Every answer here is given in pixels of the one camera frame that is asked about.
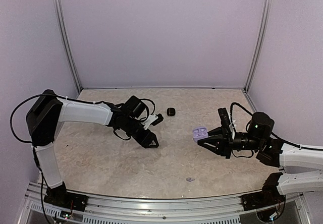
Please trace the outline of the purple charging case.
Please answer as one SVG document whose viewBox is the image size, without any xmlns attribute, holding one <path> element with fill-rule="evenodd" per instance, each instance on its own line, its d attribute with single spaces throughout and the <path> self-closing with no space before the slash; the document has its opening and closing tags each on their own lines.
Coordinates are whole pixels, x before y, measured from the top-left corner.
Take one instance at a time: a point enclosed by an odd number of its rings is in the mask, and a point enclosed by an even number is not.
<svg viewBox="0 0 323 224">
<path fill-rule="evenodd" d="M 200 126 L 192 130 L 192 138 L 195 143 L 199 140 L 208 138 L 208 131 L 206 127 Z"/>
</svg>

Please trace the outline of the black charging case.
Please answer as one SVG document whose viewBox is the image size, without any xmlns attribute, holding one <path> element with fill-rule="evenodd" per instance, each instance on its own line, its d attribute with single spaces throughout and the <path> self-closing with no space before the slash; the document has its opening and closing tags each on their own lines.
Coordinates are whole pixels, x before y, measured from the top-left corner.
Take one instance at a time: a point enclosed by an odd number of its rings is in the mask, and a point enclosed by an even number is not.
<svg viewBox="0 0 323 224">
<path fill-rule="evenodd" d="M 173 107 L 167 108 L 167 116 L 172 117 L 175 116 L 176 110 Z"/>
</svg>

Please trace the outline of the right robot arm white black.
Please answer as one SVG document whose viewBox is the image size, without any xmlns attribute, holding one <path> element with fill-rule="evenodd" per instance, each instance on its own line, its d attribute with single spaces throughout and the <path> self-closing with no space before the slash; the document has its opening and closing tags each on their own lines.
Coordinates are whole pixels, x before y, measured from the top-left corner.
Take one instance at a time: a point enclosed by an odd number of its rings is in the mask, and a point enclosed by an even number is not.
<svg viewBox="0 0 323 224">
<path fill-rule="evenodd" d="M 255 112 L 247 132 L 235 132 L 225 108 L 218 110 L 221 126 L 208 132 L 197 144 L 216 155 L 229 159 L 233 151 L 252 151 L 262 164 L 272 167 L 303 167 L 296 174 L 273 173 L 258 195 L 261 205 L 268 206 L 278 195 L 322 191 L 322 148 L 287 143 L 272 133 L 274 120 L 263 112 Z"/>
</svg>

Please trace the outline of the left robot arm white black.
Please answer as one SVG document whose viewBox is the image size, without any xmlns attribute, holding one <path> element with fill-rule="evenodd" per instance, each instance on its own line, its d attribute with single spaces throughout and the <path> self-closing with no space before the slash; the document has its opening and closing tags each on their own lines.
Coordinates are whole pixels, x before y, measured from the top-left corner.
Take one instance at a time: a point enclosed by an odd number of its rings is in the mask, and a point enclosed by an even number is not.
<svg viewBox="0 0 323 224">
<path fill-rule="evenodd" d="M 50 196 L 59 206 L 71 201 L 69 192 L 61 186 L 61 177 L 54 141 L 58 123 L 91 123 L 122 130 L 127 139 L 134 139 L 143 148 L 159 146 L 156 135 L 149 129 L 163 120 L 162 115 L 149 111 L 145 99 L 132 95 L 125 103 L 106 101 L 89 102 L 56 95 L 52 90 L 44 91 L 26 116 L 31 144 L 34 148 L 40 171 L 52 189 Z"/>
</svg>

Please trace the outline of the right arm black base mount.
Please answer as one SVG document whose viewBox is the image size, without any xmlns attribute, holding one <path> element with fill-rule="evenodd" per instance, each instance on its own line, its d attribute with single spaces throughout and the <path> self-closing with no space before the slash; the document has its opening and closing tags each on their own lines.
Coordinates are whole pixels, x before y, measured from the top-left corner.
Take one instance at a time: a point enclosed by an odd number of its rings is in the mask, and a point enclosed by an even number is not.
<svg viewBox="0 0 323 224">
<path fill-rule="evenodd" d="M 285 201 L 286 197 L 278 192 L 279 178 L 283 173 L 273 173 L 266 179 L 262 189 L 258 192 L 244 194 L 241 201 L 244 211 L 259 209 Z"/>
</svg>

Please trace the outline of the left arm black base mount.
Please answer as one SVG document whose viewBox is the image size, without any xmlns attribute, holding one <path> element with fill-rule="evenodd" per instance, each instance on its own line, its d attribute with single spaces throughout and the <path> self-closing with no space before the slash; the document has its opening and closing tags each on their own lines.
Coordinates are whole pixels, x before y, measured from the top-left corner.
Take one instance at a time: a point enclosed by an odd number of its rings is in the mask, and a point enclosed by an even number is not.
<svg viewBox="0 0 323 224">
<path fill-rule="evenodd" d="M 47 188 L 44 197 L 45 203 L 81 212 L 85 211 L 87 201 L 88 196 L 67 191 L 64 182 L 58 187 Z"/>
</svg>

